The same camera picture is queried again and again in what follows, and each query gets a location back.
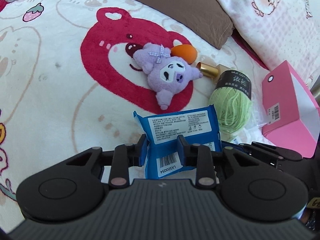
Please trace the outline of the pink cardboard box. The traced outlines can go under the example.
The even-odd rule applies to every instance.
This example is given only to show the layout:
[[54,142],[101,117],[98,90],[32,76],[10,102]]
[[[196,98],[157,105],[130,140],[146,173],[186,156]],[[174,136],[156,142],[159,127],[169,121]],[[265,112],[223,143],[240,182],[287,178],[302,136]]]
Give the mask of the pink cardboard box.
[[284,61],[262,82],[268,123],[263,135],[276,146],[312,158],[319,137],[319,105],[303,80]]

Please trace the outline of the green yarn ball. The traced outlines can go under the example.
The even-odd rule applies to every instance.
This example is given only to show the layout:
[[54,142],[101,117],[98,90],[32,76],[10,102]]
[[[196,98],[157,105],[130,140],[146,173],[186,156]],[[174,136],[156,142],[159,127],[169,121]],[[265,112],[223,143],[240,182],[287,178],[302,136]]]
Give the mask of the green yarn ball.
[[244,128],[252,113],[252,84],[250,79],[237,70],[224,71],[209,98],[213,105],[220,130],[235,133]]

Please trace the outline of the purple plush toy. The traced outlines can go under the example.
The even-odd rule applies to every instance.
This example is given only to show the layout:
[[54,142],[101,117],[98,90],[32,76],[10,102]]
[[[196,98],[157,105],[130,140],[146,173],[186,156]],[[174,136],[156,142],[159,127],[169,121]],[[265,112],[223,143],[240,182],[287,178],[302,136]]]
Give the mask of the purple plush toy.
[[190,81],[203,77],[199,69],[170,53],[163,45],[147,43],[133,54],[136,64],[147,75],[148,85],[156,93],[162,110],[169,108],[174,95],[184,90]]

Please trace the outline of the gold cap foundation bottle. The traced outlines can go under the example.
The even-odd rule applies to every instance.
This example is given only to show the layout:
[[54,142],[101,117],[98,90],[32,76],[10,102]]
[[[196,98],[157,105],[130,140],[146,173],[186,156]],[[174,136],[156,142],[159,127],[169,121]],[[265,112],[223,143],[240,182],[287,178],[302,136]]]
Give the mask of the gold cap foundation bottle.
[[210,77],[213,83],[217,84],[221,74],[227,70],[231,70],[230,68],[218,64],[217,66],[211,66],[209,64],[198,62],[196,68],[206,77]]

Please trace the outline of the clear plastic box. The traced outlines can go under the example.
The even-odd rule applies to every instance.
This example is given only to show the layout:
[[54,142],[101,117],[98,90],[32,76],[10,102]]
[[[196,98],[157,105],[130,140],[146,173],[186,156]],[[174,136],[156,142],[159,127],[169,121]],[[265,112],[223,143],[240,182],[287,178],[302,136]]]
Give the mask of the clear plastic box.
[[262,100],[255,90],[252,91],[251,102],[252,106],[249,120],[240,133],[241,141],[249,144],[263,137],[261,129],[267,123],[267,116],[263,108]]

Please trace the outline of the pink checkered pillow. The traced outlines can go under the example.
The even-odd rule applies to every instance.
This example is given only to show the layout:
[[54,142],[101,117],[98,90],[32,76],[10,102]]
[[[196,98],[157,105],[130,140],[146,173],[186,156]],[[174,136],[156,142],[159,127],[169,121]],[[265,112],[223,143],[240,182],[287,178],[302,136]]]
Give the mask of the pink checkered pillow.
[[217,0],[269,70],[288,61],[308,88],[319,77],[319,25],[307,0]]

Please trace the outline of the brown pillow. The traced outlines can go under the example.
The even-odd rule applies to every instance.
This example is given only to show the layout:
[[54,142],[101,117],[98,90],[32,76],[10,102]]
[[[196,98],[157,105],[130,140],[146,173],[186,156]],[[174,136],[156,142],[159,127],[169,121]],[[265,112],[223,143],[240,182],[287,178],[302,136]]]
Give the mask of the brown pillow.
[[175,19],[216,49],[232,35],[234,25],[217,0],[136,0]]

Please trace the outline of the orange makeup sponge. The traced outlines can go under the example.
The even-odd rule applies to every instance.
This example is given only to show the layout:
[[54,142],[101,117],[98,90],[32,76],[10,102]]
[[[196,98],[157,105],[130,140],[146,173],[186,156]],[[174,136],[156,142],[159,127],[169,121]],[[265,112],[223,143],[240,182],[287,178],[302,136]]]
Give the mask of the orange makeup sponge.
[[171,55],[178,57],[193,57],[195,55],[195,49],[190,44],[181,44],[171,48]]

